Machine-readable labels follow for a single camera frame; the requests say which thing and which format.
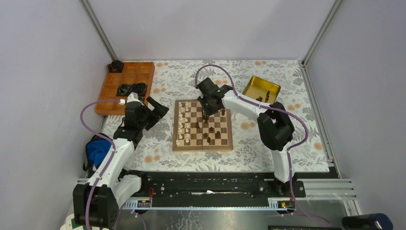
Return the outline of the gold metal tin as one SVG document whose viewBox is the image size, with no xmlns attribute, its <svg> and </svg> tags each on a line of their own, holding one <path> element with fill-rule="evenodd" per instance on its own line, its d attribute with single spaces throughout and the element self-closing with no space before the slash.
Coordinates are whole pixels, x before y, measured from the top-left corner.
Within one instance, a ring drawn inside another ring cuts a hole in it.
<svg viewBox="0 0 406 230">
<path fill-rule="evenodd" d="M 257 76 L 252 76 L 243 91 L 243 95 L 255 100 L 259 96 L 261 96 L 263 98 L 262 102 L 273 104 L 276 101 L 280 90 L 280 85 L 277 85 Z M 270 98 L 268 102 L 265 102 L 267 91 L 270 91 Z"/>
</svg>

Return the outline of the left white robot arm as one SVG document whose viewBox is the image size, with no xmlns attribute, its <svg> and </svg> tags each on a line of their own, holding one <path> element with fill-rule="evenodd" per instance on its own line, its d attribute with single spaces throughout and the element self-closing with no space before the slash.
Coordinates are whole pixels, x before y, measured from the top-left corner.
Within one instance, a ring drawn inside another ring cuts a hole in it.
<svg viewBox="0 0 406 230">
<path fill-rule="evenodd" d="M 120 209 L 133 195 L 142 197 L 148 192 L 148 183 L 137 175 L 119 175 L 131 154 L 143 137 L 144 130 L 150 130 L 169 111 L 152 97 L 147 97 L 150 109 L 136 93 L 116 102 L 124 105 L 123 125 L 118 127 L 111 147 L 95 173 L 84 184 L 77 184 L 73 190 L 74 221 L 90 230 L 93 227 L 113 229 L 119 218 Z"/>
</svg>

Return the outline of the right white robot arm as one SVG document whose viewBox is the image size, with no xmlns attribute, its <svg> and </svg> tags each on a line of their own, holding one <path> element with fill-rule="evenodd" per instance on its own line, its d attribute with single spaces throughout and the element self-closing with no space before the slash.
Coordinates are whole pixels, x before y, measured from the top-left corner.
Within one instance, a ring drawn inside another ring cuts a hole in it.
<svg viewBox="0 0 406 230">
<path fill-rule="evenodd" d="M 294 126 L 285 109 L 279 103 L 266 105 L 255 102 L 247 96 L 237 93 L 233 87 L 221 87 L 206 78 L 195 86 L 201 92 L 198 101 L 206 116 L 220 110 L 229 109 L 238 112 L 257 123 L 262 143 L 271 150 L 274 161 L 275 193 L 287 197 L 293 192 L 291 182 L 294 170 L 289 162 L 287 147 L 293 139 Z"/>
</svg>

